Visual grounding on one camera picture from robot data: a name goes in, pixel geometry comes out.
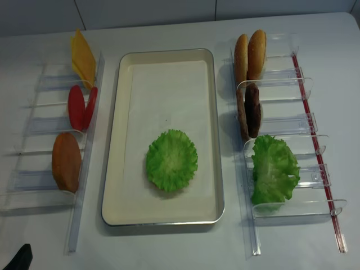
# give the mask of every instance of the tomato slice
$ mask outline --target tomato slice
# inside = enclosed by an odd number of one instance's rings
[[[93,87],[90,92],[88,105],[86,106],[85,109],[84,124],[83,124],[84,129],[87,129],[90,125],[90,121],[95,109],[96,97],[97,97],[97,87]]]
[[[85,115],[85,100],[80,86],[74,85],[69,93],[67,100],[67,109],[69,110],[69,120],[73,129],[83,130]]]

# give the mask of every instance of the yellow cheese slice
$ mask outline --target yellow cheese slice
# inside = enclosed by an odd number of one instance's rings
[[[71,38],[71,58],[73,70],[81,80],[87,80],[84,85],[91,90],[95,83],[96,62],[91,49],[80,30],[76,30],[75,38]]]

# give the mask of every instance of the table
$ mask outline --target table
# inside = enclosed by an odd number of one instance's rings
[[[221,69],[229,58],[230,41],[243,32],[264,29],[267,33],[298,33],[298,59],[304,75],[314,79],[309,100],[315,113],[318,134],[330,136],[324,154],[332,193],[345,198],[348,206],[339,221],[349,252],[338,252],[331,221],[326,224],[264,228],[262,255],[249,256],[241,223],[235,166],[231,155],[222,156],[225,213],[208,228],[109,228],[100,216],[105,146],[111,128],[120,59],[129,52],[207,48],[214,55],[217,92],[227,86],[229,71]],[[164,25],[140,28],[104,29],[84,32],[90,44],[97,44],[105,58],[101,99],[84,198],[77,252],[64,256],[67,227],[61,219],[68,210],[16,217],[0,216],[0,266],[6,265],[20,246],[31,243],[30,269],[356,269],[360,251],[360,204],[357,167],[360,161],[360,32],[347,13],[299,15]],[[21,80],[33,80],[28,63],[32,51],[46,50],[69,33],[0,38],[0,149],[6,145],[5,130],[13,123],[13,105],[24,88]],[[218,95],[218,115],[228,112]],[[229,150],[226,133],[220,131],[220,147]],[[1,162],[1,179],[10,171]]]

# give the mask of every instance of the clear acrylic rack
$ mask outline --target clear acrylic rack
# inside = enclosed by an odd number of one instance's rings
[[[308,100],[311,96],[313,80],[303,75],[297,61],[299,46],[296,34],[267,35],[267,57],[265,70],[259,80],[236,82],[233,68],[233,48],[230,49],[232,66],[233,98],[236,103],[236,90],[255,83],[259,88],[262,107],[262,123],[259,135],[270,134],[287,142],[297,157],[300,169],[300,182],[293,191],[292,199],[286,202],[253,205],[251,196],[253,182],[253,146],[255,139],[242,142],[239,126],[236,128],[234,150],[241,151],[235,156],[237,180],[240,183],[240,204],[242,219],[248,222],[244,231],[249,234],[251,253],[261,254],[260,226],[284,224],[308,224],[332,220],[337,246],[341,253],[347,252],[344,236],[341,233],[338,215],[347,201],[333,199],[331,181],[327,164],[322,155],[326,150],[328,136],[317,135],[315,115],[310,111]]]
[[[101,92],[105,60],[100,52],[95,52],[95,85]],[[83,199],[86,189],[88,169],[92,151],[93,136],[100,94],[86,132],[73,130],[70,125],[67,103],[70,88],[79,85],[88,100],[89,90],[73,72],[71,61],[64,64],[43,64],[42,74],[34,86],[34,96],[28,99],[29,117],[14,145],[13,154],[17,162],[5,190],[0,190],[0,212],[12,213],[18,209],[57,210],[59,206],[71,209],[69,235],[65,241],[66,253],[76,251]],[[79,174],[79,188],[76,194],[60,191],[51,172],[52,148],[59,133],[70,132],[78,141],[82,155]]]

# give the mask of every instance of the lettuce leaf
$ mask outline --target lettuce leaf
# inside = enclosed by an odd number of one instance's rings
[[[197,171],[194,143],[180,130],[163,132],[149,145],[146,171],[148,180],[166,192],[188,186]]]
[[[259,136],[253,150],[253,204],[290,200],[300,180],[300,167],[286,142],[270,135]]]

